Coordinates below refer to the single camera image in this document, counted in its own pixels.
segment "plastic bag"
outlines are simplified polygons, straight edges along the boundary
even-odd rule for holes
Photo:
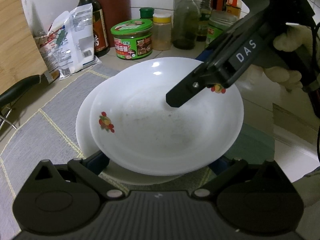
[[[50,73],[59,70],[60,80],[101,62],[94,56],[92,4],[59,15],[39,51]]]

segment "wooden cutting board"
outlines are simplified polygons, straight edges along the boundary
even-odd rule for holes
[[[0,95],[21,79],[45,71],[21,0],[0,0]]]

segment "kitchen counter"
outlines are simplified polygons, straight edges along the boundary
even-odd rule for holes
[[[172,47],[168,51],[153,51],[144,59],[126,61],[117,58],[115,49],[111,48],[110,52],[100,60],[106,67],[121,71],[137,62],[152,58],[196,58],[203,49],[204,43],[198,42],[193,50]],[[50,85],[43,81],[33,87],[17,102],[16,110],[12,112],[10,120],[15,120],[14,124],[20,126],[79,75],[81,72],[63,81],[56,80]],[[318,162],[315,155],[315,141],[319,120],[313,113],[308,95],[302,90],[288,93],[280,85],[271,82],[264,74],[254,85],[242,77],[237,81],[236,86],[244,102],[244,123],[276,139],[275,159],[290,180],[294,181],[316,168]],[[5,128],[7,130],[0,131],[0,152],[14,132],[8,126]],[[303,167],[299,167],[301,162],[304,163]]]

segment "dark red container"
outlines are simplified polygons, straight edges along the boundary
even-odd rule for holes
[[[131,19],[130,0],[98,0],[98,2],[103,11],[109,47],[114,47],[115,44],[110,29],[120,22]]]

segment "gray placemat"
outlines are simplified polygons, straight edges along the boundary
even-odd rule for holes
[[[18,128],[0,154],[0,236],[9,240],[19,232],[12,213],[12,203],[32,170],[40,160],[50,159],[54,164],[64,164],[75,157],[83,157],[76,141],[76,116],[86,96],[107,78],[118,72],[100,64],[83,72],[76,80],[61,90]],[[226,153],[227,157],[242,157],[250,163],[262,163],[274,156],[274,139],[246,124]],[[139,190],[192,191],[214,174],[204,167],[173,181],[152,186],[120,184],[101,175],[109,183],[126,193]]]

